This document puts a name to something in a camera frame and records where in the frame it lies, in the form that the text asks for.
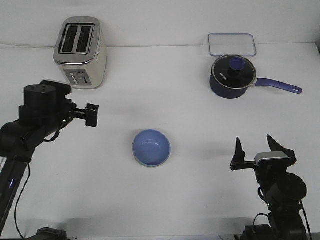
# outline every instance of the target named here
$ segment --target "black cable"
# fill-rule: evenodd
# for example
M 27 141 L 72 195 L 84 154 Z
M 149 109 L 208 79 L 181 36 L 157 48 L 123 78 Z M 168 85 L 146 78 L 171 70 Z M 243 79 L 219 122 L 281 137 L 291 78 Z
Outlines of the black cable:
M 262 188 L 261 188 L 261 187 L 259 187 L 259 188 L 258 188 L 258 195 L 259 195 L 259 197 L 262 199 L 262 201 L 264 201 L 264 202 L 265 202 L 265 201 L 266 201 L 266 200 L 265 200 L 265 197 L 264 197 L 264 195 L 262 194 L 262 192 L 261 192 L 261 191 L 262 191 Z
M 54 136 L 51 139 L 49 139 L 49 140 L 45 139 L 43 141 L 46 143 L 53 142 L 54 140 L 56 140 L 59 137 L 59 135 L 60 135 L 60 129 L 55 132 Z
M 302 201 L 300 201 L 300 204 L 302 206 L 302 211 L 303 211 L 303 215 L 304 215 L 304 218 L 305 218 L 306 227 L 308 228 L 309 238 L 310 238 L 310 240 L 312 240 L 312 235 L 311 235 L 311 231 L 310 231 L 310 226 L 309 226 L 309 221 L 308 221 L 308 218 L 307 218 L 306 210 L 305 210 L 305 207 L 304 207 Z
M 255 230 L 254 230 L 255 222 L 256 222 L 257 217 L 259 217 L 259 216 L 268 217 L 268 215 L 265 214 L 265 213 L 259 213 L 257 216 L 255 216 L 255 218 L 254 218 L 254 220 L 253 220 L 253 223 L 252 223 L 252 234 L 255 234 Z
M 25 180 L 25 183 L 24 183 L 23 188 L 22 188 L 22 190 L 21 190 L 21 192 L 20 192 L 20 194 L 19 194 L 19 197 L 18 197 L 18 199 L 17 199 L 17 201 L 16 201 L 16 203 L 15 203 L 15 208 L 14 208 L 14 223 L 15 223 L 15 228 L 16 228 L 16 230 L 18 231 L 18 233 L 19 233 L 19 235 L 20 235 L 20 237 L 21 237 L 22 239 L 26 239 L 26 238 L 21 234 L 21 232 L 20 232 L 20 230 L 19 230 L 19 227 L 18 227 L 18 223 L 17 223 L 17 207 L 18 207 L 18 203 L 19 203 L 19 200 L 20 200 L 20 198 L 21 198 L 21 195 L 22 195 L 22 193 L 24 192 L 24 190 L 25 190 L 25 188 L 26 188 L 26 185 L 27 185 L 27 183 L 28 183 L 28 181 L 29 181 L 29 178 L 30 178 L 30 176 L 31 176 L 30 164 L 28 163 L 27 166 L 28 166 L 28 177 L 27 177 L 27 179 Z

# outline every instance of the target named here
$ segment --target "white table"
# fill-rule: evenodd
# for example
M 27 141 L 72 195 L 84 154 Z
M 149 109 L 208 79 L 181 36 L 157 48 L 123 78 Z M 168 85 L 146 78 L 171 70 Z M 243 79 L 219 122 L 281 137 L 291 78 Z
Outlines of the white table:
M 288 172 L 305 181 L 303 202 L 312 232 L 319 232 L 319 51 L 295 43 L 258 44 L 257 52 L 250 60 L 258 77 L 303 93 L 250 87 L 224 99 L 210 89 L 215 59 L 204 46 L 109 48 L 103 85 L 68 96 L 78 108 L 100 105 L 98 127 L 75 119 L 36 149 L 18 206 L 21 231 L 32 236 L 51 227 L 78 238 L 241 234 L 268 210 L 254 171 L 230 170 L 236 137 L 252 161 L 270 151 L 270 134 L 295 151 Z M 23 87 L 64 81 L 53 49 L 0 49 L 0 73 L 1 126 L 18 118 Z M 132 142 L 143 129 L 170 140 L 164 165 L 147 168 L 134 159 Z M 13 208 L 2 237 L 18 237 Z

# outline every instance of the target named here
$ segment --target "pot lid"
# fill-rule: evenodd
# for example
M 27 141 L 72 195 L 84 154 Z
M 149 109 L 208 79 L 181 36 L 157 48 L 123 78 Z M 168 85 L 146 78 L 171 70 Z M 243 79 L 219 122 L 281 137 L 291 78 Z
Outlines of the pot lid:
M 256 79 L 256 69 L 248 59 L 242 56 L 225 55 L 214 62 L 212 75 L 224 87 L 244 89 Z
M 210 33 L 209 54 L 213 57 L 224 55 L 255 56 L 257 54 L 254 36 L 249 33 Z

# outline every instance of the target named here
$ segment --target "blue bowl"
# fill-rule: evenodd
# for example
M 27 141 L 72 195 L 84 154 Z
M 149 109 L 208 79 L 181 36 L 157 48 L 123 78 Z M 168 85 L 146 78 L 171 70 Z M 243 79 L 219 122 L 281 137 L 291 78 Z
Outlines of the blue bowl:
M 170 143 L 161 132 L 148 129 L 140 132 L 133 141 L 135 159 L 146 167 L 163 164 L 170 155 Z

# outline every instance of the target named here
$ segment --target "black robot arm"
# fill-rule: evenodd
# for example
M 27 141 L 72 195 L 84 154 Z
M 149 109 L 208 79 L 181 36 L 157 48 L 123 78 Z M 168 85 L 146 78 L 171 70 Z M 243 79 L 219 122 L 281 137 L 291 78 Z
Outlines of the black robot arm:
M 236 139 L 231 170 L 254 169 L 260 185 L 259 196 L 270 210 L 268 220 L 271 226 L 246 226 L 242 239 L 307 240 L 306 228 L 299 213 L 307 187 L 297 175 L 286 172 L 297 161 L 295 153 L 282 147 L 270 135 L 267 141 L 271 152 L 258 153 L 254 161 L 245 161 L 246 154 L 240 139 Z
M 55 140 L 74 118 L 84 119 L 87 126 L 97 126 L 99 106 L 87 104 L 85 109 L 77 109 L 66 99 L 70 93 L 69 85 L 49 80 L 26 86 L 19 119 L 0 129 L 0 235 L 36 147 Z

